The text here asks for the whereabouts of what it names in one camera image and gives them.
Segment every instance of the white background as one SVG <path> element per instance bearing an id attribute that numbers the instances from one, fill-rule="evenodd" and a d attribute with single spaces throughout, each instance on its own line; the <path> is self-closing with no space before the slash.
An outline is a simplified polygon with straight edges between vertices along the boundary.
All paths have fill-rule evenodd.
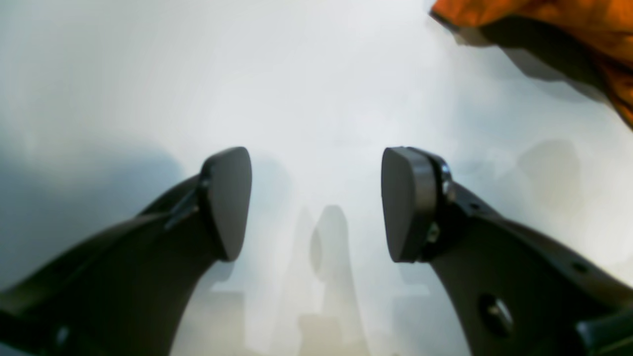
<path id="1" fill-rule="evenodd" d="M 630 129 L 599 92 L 508 57 L 555 73 L 529 53 L 469 46 L 431 4 L 2 1 L 0 289 L 229 146 L 253 160 L 244 249 L 200 282 L 174 356 L 468 355 L 431 269 L 389 258 L 387 146 L 442 155 L 507 217 L 633 283 Z"/>

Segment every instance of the orange fabric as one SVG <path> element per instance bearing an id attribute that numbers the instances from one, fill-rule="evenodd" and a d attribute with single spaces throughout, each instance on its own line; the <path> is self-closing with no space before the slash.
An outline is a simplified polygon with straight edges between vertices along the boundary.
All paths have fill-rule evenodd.
<path id="1" fill-rule="evenodd" d="M 461 27 L 508 15 L 558 26 L 596 53 L 614 106 L 633 125 L 633 0 L 437 0 L 433 11 Z"/>

